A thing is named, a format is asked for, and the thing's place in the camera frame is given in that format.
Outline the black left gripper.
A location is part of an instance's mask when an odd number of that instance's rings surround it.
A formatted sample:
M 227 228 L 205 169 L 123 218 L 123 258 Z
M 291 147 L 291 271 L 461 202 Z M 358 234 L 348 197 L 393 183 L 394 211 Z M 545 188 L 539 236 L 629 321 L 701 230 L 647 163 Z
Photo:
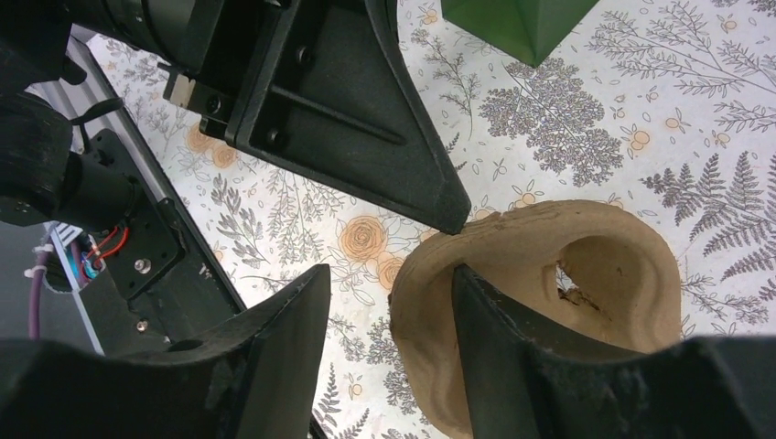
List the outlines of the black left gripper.
M 163 59 L 175 81 L 195 83 L 185 109 L 224 140 L 266 18 L 283 1 L 69 1 L 74 24 Z

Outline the cardboard cup carrier tray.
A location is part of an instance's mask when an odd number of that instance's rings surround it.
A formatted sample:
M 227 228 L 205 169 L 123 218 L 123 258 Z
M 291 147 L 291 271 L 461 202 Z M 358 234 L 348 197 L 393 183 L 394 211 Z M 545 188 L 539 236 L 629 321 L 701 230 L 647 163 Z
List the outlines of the cardboard cup carrier tray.
M 682 332 L 681 275 L 664 238 L 624 209 L 544 201 L 437 233 L 404 260 L 390 330 L 423 415 L 472 435 L 454 325 L 454 269 L 466 264 L 511 299 L 580 334 L 640 353 Z

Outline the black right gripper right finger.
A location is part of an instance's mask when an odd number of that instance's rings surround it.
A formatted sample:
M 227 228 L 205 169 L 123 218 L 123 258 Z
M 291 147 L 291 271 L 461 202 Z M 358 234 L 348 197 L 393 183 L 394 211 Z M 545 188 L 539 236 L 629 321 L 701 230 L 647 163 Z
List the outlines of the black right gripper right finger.
M 775 435 L 774 337 L 693 337 L 639 354 L 556 323 L 464 264 L 452 303 L 478 438 Z

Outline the green paper bag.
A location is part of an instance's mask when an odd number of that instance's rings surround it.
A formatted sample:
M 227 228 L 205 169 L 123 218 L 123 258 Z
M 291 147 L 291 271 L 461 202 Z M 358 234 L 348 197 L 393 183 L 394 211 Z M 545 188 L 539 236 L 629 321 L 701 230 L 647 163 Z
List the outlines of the green paper bag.
M 444 0 L 442 16 L 489 45 L 539 66 L 597 0 Z

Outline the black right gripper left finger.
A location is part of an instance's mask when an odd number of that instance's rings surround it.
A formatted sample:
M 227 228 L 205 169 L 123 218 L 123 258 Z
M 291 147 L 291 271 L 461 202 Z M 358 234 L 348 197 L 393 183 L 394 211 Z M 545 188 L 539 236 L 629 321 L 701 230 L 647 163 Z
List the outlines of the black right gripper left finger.
M 330 304 L 311 267 L 270 298 L 164 351 L 111 358 L 1 344 L 4 438 L 304 438 Z

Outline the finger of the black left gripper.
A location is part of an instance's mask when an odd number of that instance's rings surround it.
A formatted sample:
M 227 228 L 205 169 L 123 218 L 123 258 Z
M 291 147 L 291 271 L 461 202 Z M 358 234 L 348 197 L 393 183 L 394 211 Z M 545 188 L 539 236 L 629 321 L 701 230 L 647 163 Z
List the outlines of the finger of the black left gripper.
M 404 64 L 394 1 L 261 1 L 225 130 L 267 163 L 448 234 L 469 196 Z

